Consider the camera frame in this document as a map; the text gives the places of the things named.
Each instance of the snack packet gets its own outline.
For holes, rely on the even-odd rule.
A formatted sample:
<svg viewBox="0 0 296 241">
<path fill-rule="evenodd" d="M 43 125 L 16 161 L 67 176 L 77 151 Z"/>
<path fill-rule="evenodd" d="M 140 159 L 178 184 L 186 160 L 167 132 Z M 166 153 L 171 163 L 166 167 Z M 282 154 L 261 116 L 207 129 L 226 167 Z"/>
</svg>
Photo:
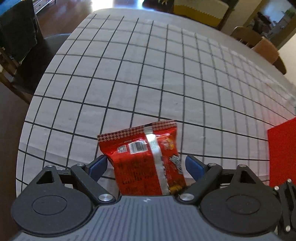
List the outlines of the snack packet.
<svg viewBox="0 0 296 241">
<path fill-rule="evenodd" d="M 176 136 L 172 120 L 98 136 L 123 195 L 169 195 L 186 187 Z"/>
</svg>

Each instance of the red box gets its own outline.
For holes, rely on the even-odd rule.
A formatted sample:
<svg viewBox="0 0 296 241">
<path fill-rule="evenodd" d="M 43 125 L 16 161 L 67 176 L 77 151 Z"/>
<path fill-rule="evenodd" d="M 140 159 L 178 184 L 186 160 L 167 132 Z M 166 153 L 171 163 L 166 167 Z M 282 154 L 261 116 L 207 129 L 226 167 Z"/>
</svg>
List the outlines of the red box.
<svg viewBox="0 0 296 241">
<path fill-rule="evenodd" d="M 296 118 L 267 131 L 271 187 L 296 181 Z"/>
</svg>

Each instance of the blue gripper pad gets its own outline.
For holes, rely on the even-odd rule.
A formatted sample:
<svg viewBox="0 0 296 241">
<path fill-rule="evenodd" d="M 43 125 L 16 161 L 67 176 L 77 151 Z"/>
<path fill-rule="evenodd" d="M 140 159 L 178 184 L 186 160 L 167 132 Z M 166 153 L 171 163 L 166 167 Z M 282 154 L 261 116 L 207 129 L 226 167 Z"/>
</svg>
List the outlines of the blue gripper pad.
<svg viewBox="0 0 296 241">
<path fill-rule="evenodd" d="M 192 155 L 186 157 L 185 167 L 195 181 L 200 179 L 208 171 L 208 166 Z"/>
<path fill-rule="evenodd" d="M 86 166 L 86 173 L 96 182 L 105 173 L 108 166 L 108 159 L 105 155 L 100 155 L 97 159 Z"/>
</svg>

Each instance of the silver strip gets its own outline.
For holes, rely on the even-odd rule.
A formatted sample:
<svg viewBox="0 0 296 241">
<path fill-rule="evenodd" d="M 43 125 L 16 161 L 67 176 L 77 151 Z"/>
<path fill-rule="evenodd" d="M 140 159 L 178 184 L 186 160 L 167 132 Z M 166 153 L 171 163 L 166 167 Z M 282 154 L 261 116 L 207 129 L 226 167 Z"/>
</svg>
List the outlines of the silver strip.
<svg viewBox="0 0 296 241">
<path fill-rule="evenodd" d="M 159 144 L 156 140 L 156 135 L 153 133 L 153 128 L 152 126 L 146 126 L 144 127 L 144 133 L 146 135 L 147 141 L 149 143 L 152 155 L 153 155 L 153 160 L 154 160 L 154 165 L 158 177 L 158 182 L 161 188 L 161 192 L 163 195 L 169 195 L 170 190 L 168 188 L 168 181 L 165 176 L 165 167 L 163 165 L 163 155 L 161 153 Z"/>
</svg>

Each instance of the checkered tablecloth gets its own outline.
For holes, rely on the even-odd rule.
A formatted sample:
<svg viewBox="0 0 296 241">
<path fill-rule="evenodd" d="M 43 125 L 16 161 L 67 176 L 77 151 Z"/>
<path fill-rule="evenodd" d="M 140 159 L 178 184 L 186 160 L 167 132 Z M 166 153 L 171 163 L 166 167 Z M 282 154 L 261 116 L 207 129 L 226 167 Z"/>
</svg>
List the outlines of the checkered tablecloth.
<svg viewBox="0 0 296 241">
<path fill-rule="evenodd" d="M 246 164 L 268 180 L 266 130 L 294 118 L 290 96 L 244 56 L 185 28 L 89 15 L 34 94 L 20 139 L 17 193 L 48 164 L 93 161 L 101 154 L 98 134 L 166 119 L 178 122 L 183 169 L 193 154 L 228 169 Z M 118 195 L 111 165 L 98 182 Z"/>
</svg>

